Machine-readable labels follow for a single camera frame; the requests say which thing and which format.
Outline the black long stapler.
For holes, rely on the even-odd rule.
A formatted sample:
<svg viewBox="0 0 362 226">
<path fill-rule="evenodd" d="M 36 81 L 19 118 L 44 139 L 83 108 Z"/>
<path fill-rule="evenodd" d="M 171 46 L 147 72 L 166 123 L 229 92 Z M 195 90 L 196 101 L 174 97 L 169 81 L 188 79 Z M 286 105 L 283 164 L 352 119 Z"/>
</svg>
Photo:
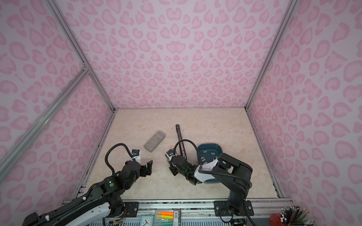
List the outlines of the black long stapler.
<svg viewBox="0 0 362 226">
<path fill-rule="evenodd" d="M 176 127 L 177 136 L 178 136 L 178 139 L 179 139 L 180 155 L 187 160 L 186 150 L 185 150 L 185 147 L 184 147 L 184 143 L 182 142 L 183 138 L 182 138 L 182 134 L 181 134 L 180 125 L 176 124 L 175 127 Z"/>
</svg>

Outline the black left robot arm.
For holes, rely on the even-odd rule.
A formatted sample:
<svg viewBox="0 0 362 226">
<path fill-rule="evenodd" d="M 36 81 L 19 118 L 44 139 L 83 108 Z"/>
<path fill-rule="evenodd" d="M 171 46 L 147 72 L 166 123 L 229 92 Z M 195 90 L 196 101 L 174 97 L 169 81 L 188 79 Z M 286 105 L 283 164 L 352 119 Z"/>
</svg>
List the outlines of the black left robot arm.
<svg viewBox="0 0 362 226">
<path fill-rule="evenodd" d="M 121 171 L 116 172 L 109 163 L 109 155 L 117 147 L 124 147 L 131 158 L 125 162 Z M 75 198 L 70 203 L 38 215 L 32 213 L 23 222 L 24 226 L 83 226 L 94 219 L 107 217 L 124 217 L 126 207 L 121 195 L 129 190 L 140 177 L 152 174 L 153 161 L 141 165 L 136 161 L 136 156 L 124 143 L 112 146 L 105 155 L 105 164 L 110 168 L 112 174 L 103 181 L 94 183 L 82 196 Z"/>
</svg>

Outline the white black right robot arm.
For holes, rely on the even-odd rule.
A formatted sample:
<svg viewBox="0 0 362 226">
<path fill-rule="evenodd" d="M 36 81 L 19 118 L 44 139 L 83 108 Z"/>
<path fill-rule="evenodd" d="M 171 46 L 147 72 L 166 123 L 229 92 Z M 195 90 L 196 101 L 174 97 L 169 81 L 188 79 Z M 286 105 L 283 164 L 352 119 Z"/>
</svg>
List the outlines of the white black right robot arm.
<svg viewBox="0 0 362 226">
<path fill-rule="evenodd" d="M 188 162 L 184 142 L 195 148 L 197 165 Z M 251 166 L 224 153 L 218 144 L 196 146 L 188 139 L 178 141 L 165 156 L 174 176 L 181 174 L 193 185 L 221 183 L 229 189 L 227 201 L 214 202 L 216 216 L 253 216 L 252 205 L 247 202 L 247 195 L 252 188 Z"/>
</svg>

